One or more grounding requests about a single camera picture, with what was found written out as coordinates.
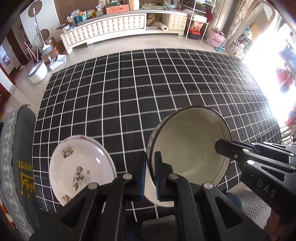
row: broom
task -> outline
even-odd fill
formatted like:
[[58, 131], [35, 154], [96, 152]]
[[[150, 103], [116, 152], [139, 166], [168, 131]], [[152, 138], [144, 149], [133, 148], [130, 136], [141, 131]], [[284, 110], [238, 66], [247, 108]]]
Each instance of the broom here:
[[36, 22], [36, 31], [37, 31], [37, 34], [38, 34], [38, 36], [39, 36], [39, 38], [40, 38], [40, 40], [41, 40], [41, 43], [42, 43], [42, 45], [43, 45], [43, 48], [42, 48], [43, 54], [44, 54], [44, 55], [47, 55], [48, 58], [49, 58], [49, 60], [50, 60], [50, 62], [51, 62], [52, 60], [51, 60], [50, 56], [48, 55], [48, 53], [49, 53], [50, 51], [52, 51], [53, 48], [52, 48], [51, 45], [46, 45], [45, 42], [44, 42], [44, 39], [43, 39], [43, 37], [42, 37], [42, 35], [41, 35], [41, 31], [40, 31], [40, 29], [39, 29], [39, 25], [38, 25], [38, 22], [37, 22], [36, 13], [35, 13], [35, 8], [33, 8], [33, 14], [34, 14], [35, 22]]

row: bowl rim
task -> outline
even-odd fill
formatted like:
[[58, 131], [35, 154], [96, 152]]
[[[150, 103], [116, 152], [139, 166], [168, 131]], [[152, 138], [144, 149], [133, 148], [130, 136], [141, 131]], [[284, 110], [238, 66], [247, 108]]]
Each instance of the bowl rim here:
[[[82, 140], [86, 140], [86, 141], [89, 141], [91, 143], [93, 143], [94, 145], [96, 145], [98, 148], [100, 148], [103, 153], [106, 155], [107, 157], [107, 160], [109, 161], [110, 165], [111, 165], [111, 168], [112, 168], [112, 171], [113, 171], [113, 175], [114, 175], [114, 179], [117, 178], [117, 172], [116, 172], [116, 168], [115, 168], [115, 165], [114, 165], [114, 162], [111, 158], [111, 156], [109, 155], [109, 153], [107, 152], [107, 150], [98, 142], [96, 141], [95, 139], [91, 138], [91, 137], [88, 137], [88, 136], [84, 136], [84, 135], [73, 135], [73, 136], [70, 136], [70, 137], [67, 137], [66, 139], [62, 140], [58, 145], [57, 147], [55, 148], [55, 150], [53, 151], [52, 153], [52, 157], [54, 156], [54, 154], [57, 152], [57, 148], [58, 146], [64, 144], [65, 142], [69, 141], [69, 140], [79, 140], [79, 139], [82, 139]], [[55, 191], [54, 191], [54, 188], [53, 188], [53, 185], [52, 185], [52, 174], [53, 174], [53, 171], [52, 170], [52, 157], [50, 159], [50, 163], [49, 163], [49, 171], [48, 171], [48, 176], [49, 176], [49, 183], [50, 183], [50, 186], [52, 188], [52, 191], [54, 193], [54, 195], [56, 196], [57, 200], [60, 202], [60, 204], [62, 204], [63, 206], [65, 205], [61, 200], [60, 198], [57, 197]]]
[[[179, 110], [173, 112], [172, 114], [170, 114], [169, 116], [167, 116], [167, 117], [163, 120], [163, 121], [164, 121], [163, 123], [160, 122], [161, 125], [160, 125], [159, 127], [157, 126], [157, 127], [158, 127], [158, 130], [157, 130], [157, 132], [155, 133], [155, 137], [154, 137], [154, 139], [153, 139], [153, 141], [152, 141], [152, 143], [151, 143], [151, 148], [150, 148], [150, 150], [149, 150], [149, 156], [147, 157], [147, 165], [148, 165], [149, 173], [150, 173], [150, 176], [151, 176], [151, 178], [152, 178], [152, 181], [153, 181], [154, 185], [156, 185], [156, 177], [155, 177], [155, 174], [154, 174], [154, 172], [153, 172], [153, 168], [152, 168], [152, 155], [153, 155], [153, 149], [154, 149], [154, 145], [155, 145], [156, 139], [157, 139], [158, 135], [160, 134], [160, 132], [161, 132], [162, 128], [164, 127], [164, 125], [165, 125], [169, 120], [171, 120], [175, 115], [179, 114], [180, 112], [182, 112], [182, 111], [184, 111], [184, 110], [191, 109], [191, 108], [203, 108], [203, 109], [207, 109], [207, 110], [212, 111], [213, 113], [215, 113], [215, 114], [217, 115], [217, 117], [221, 118], [221, 119], [223, 120], [223, 122], [225, 123], [225, 126], [226, 126], [227, 131], [229, 132], [229, 136], [230, 136], [230, 140], [228, 140], [228, 141], [232, 142], [232, 137], [231, 137], [231, 131], [230, 131], [230, 128], [229, 128], [227, 122], [225, 121], [225, 119], [224, 119], [224, 118], [220, 115], [220, 113], [218, 113], [216, 110], [211, 109], [211, 108], [206, 107], [206, 106], [188, 106], [188, 107], [184, 107], [184, 108], [181, 108], [181, 109], [179, 109]], [[229, 159], [229, 161], [227, 161], [228, 164], [227, 164], [227, 167], [226, 167], [226, 169], [225, 169], [225, 172], [224, 172], [223, 175], [221, 175], [221, 178], [220, 178], [220, 180], [218, 181], [218, 183], [222, 180], [222, 178], [224, 177], [224, 175], [225, 175], [225, 173], [226, 173], [226, 171], [227, 171], [227, 169], [228, 169], [228, 166], [229, 166], [229, 164], [230, 164], [230, 158], [228, 158], [228, 159]]]

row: curtain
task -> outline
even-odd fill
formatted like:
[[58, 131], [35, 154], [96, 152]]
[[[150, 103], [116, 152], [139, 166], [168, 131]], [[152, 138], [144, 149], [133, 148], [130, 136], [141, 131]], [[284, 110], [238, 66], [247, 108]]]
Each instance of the curtain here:
[[[244, 18], [245, 14], [247, 13], [247, 11], [249, 10], [253, 0], [238, 0], [238, 5], [235, 11], [235, 17], [233, 22], [230, 25], [230, 28], [227, 32], [227, 36], [229, 36], [234, 29], [236, 28], [236, 26], [240, 23], [240, 21]], [[256, 7], [252, 13], [249, 16], [249, 19], [254, 16], [256, 13], [260, 12], [263, 9], [263, 4], [260, 4], [258, 7]]]

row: blue basket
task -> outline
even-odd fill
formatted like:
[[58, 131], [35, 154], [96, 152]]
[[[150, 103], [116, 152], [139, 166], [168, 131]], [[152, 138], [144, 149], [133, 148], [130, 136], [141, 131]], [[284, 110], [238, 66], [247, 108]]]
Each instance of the blue basket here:
[[284, 61], [286, 63], [289, 63], [291, 68], [293, 68], [293, 70], [296, 71], [296, 53], [292, 46], [289, 43], [287, 43], [285, 49], [282, 50], [280, 53]]

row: grid pattern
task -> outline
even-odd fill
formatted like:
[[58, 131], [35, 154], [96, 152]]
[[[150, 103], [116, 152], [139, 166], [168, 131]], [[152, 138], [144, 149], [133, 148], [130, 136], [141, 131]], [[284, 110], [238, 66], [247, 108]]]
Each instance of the grid pattern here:
[[[33, 174], [40, 207], [61, 205], [49, 181], [49, 162], [65, 138], [82, 134], [110, 153], [117, 173], [142, 158], [157, 124], [179, 108], [197, 105], [218, 111], [241, 142], [280, 143], [280, 129], [267, 98], [238, 59], [185, 49], [147, 49], [91, 59], [54, 74], [45, 90], [34, 133]], [[232, 160], [218, 188], [240, 182]], [[129, 203], [137, 218], [165, 213], [149, 201]]]

